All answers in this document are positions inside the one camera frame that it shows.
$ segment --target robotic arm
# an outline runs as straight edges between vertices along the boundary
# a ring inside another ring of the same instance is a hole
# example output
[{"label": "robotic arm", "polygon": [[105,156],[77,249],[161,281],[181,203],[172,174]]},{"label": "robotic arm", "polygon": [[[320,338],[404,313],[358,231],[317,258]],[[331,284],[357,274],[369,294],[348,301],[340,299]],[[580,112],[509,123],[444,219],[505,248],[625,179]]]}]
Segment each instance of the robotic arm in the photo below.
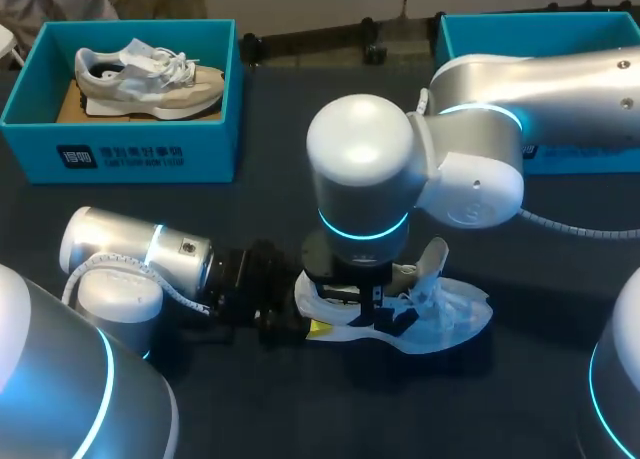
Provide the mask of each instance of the robotic arm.
[{"label": "robotic arm", "polygon": [[413,207],[460,228],[511,219],[524,194],[523,145],[635,146],[639,60],[640,48],[470,55],[436,72],[416,112],[370,95],[331,102],[307,137],[330,249],[353,265],[392,261]]}]

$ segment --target glowing blue ring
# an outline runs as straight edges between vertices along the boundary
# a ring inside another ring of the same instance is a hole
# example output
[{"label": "glowing blue ring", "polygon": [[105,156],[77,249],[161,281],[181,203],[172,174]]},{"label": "glowing blue ring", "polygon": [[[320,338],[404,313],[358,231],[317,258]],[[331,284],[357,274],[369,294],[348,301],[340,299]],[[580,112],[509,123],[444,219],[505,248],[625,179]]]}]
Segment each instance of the glowing blue ring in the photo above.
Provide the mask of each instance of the glowing blue ring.
[{"label": "glowing blue ring", "polygon": [[518,119],[518,117],[513,112],[506,110],[504,107],[494,106],[493,104],[483,104],[481,102],[460,104],[459,106],[449,107],[448,109],[445,109],[444,111],[440,112],[440,114],[449,114],[450,112],[466,111],[468,109],[483,109],[485,111],[495,111],[495,112],[499,112],[500,114],[504,114],[509,119],[512,119],[522,131],[522,123],[520,122],[520,119]]},{"label": "glowing blue ring", "polygon": [[325,225],[331,231],[335,232],[339,236],[346,237],[347,239],[352,239],[354,241],[373,241],[374,239],[380,239],[381,237],[388,236],[393,231],[398,229],[402,225],[402,223],[407,219],[407,217],[409,217],[409,213],[407,212],[404,216],[402,216],[402,219],[400,219],[400,221],[395,226],[379,234],[373,234],[371,236],[354,236],[353,234],[347,234],[346,232],[342,232],[341,230],[336,229],[331,224],[329,224],[329,221],[325,219],[325,217],[322,215],[322,212],[320,212],[320,209],[318,209],[318,214],[320,214],[320,219],[322,219],[322,222],[324,222]]},{"label": "glowing blue ring", "polygon": [[616,446],[618,446],[620,448],[620,450],[622,452],[624,452],[624,454],[629,459],[636,459],[635,456],[633,454],[631,454],[626,447],[624,447],[622,442],[620,442],[620,440],[613,433],[613,431],[611,430],[611,428],[607,424],[607,421],[604,420],[604,417],[602,416],[602,413],[600,412],[600,408],[598,407],[598,401],[596,401],[596,395],[595,395],[595,392],[593,391],[593,381],[591,379],[592,371],[593,371],[593,358],[596,357],[596,350],[597,349],[598,349],[598,345],[596,344],[596,347],[593,349],[593,354],[591,354],[591,361],[589,362],[589,391],[591,391],[591,401],[593,402],[593,407],[595,408],[596,414],[598,414],[598,418],[600,419],[600,422],[604,426],[604,429],[607,431],[607,433],[609,434],[611,439],[613,439],[613,442],[615,442]]},{"label": "glowing blue ring", "polygon": [[147,254],[144,256],[145,266],[149,265],[149,261],[151,261],[151,258],[153,257],[153,252],[158,245],[158,238],[160,237],[160,233],[162,232],[163,227],[163,225],[158,224],[153,231],[153,236],[151,236],[151,242],[149,242],[149,248],[147,249]]},{"label": "glowing blue ring", "polygon": [[109,409],[109,403],[111,402],[111,394],[113,393],[113,380],[115,377],[113,351],[111,350],[111,344],[109,344],[109,340],[104,335],[104,333],[100,329],[98,329],[98,332],[100,333],[102,342],[104,342],[104,348],[107,351],[107,384],[105,385],[104,394],[102,395],[102,402],[100,403],[100,409],[98,409],[98,414],[93,421],[93,425],[91,426],[91,429],[89,429],[87,437],[85,437],[84,441],[82,441],[82,444],[80,444],[78,452],[76,452],[71,459],[82,459],[91,447],[91,444],[93,444],[93,441],[98,435],[98,431],[100,430],[100,427],[104,422],[104,417],[107,415],[107,409]]}]

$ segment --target blue shoe box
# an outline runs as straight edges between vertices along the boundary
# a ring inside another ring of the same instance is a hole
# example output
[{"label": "blue shoe box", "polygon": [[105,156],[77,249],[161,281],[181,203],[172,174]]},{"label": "blue shoe box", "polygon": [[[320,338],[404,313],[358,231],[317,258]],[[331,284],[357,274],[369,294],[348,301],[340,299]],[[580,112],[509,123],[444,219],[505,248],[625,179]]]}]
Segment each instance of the blue shoe box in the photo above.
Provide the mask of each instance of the blue shoe box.
[{"label": "blue shoe box", "polygon": [[[223,70],[220,119],[56,123],[76,51],[115,52],[133,38]],[[243,74],[232,20],[51,22],[36,40],[0,125],[33,184],[231,182]]]},{"label": "blue shoe box", "polygon": [[[466,54],[548,57],[640,45],[626,12],[446,15],[436,43],[436,66]],[[529,146],[528,174],[640,172],[640,149]]]}]

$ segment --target white shoelace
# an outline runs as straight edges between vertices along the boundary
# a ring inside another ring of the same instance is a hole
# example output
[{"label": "white shoelace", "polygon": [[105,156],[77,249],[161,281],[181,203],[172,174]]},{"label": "white shoelace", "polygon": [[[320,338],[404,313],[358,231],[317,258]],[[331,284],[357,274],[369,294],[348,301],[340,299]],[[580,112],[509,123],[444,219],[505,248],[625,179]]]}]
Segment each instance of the white shoelace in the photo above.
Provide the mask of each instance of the white shoelace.
[{"label": "white shoelace", "polygon": [[162,87],[166,87],[169,84],[186,84],[192,86],[194,83],[194,77],[196,74],[196,62],[197,59],[187,59],[184,52],[176,54],[170,49],[164,47],[156,48],[156,52],[160,53],[163,59],[166,60],[166,67],[157,73],[153,73],[150,77],[166,77],[166,82]]},{"label": "white shoelace", "polygon": [[[400,266],[400,270],[405,274],[412,274],[415,272],[416,266],[403,265]],[[399,294],[398,299],[405,299],[409,301],[411,305],[415,307],[419,314],[421,313],[421,311],[430,309],[431,307],[435,306],[440,318],[440,325],[444,328],[444,330],[449,331],[455,326],[455,311],[452,312],[450,308],[447,307],[445,294],[442,294],[441,292],[442,291],[440,284],[436,282],[435,287],[431,291],[424,292],[416,291],[415,289],[409,289],[408,293],[403,292]]]}]

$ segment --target white sneaker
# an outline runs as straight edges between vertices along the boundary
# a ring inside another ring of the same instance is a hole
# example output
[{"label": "white sneaker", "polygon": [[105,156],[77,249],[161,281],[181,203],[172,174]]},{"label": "white sneaker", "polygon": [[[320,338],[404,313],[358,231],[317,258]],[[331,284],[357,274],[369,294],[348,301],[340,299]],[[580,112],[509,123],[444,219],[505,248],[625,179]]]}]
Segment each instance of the white sneaker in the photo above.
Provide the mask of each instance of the white sneaker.
[{"label": "white sneaker", "polygon": [[224,92],[223,72],[195,63],[182,52],[134,39],[114,53],[80,49],[75,73],[90,116],[143,113],[176,120],[208,109]]},{"label": "white sneaker", "polygon": [[[378,339],[405,354],[442,351],[470,340],[489,323],[493,310],[487,304],[488,295],[480,289],[440,277],[448,253],[446,242],[436,238],[415,266],[396,267],[399,272],[416,279],[408,293],[383,296],[382,307],[393,309],[394,318],[411,309],[417,313],[415,322],[399,336],[376,330],[373,326],[350,326],[360,316],[360,305],[321,298],[316,285],[302,272],[294,291],[298,311],[321,323],[320,327],[312,325],[308,339],[328,342]],[[357,293],[357,289],[349,287],[341,288],[341,291]]]}]

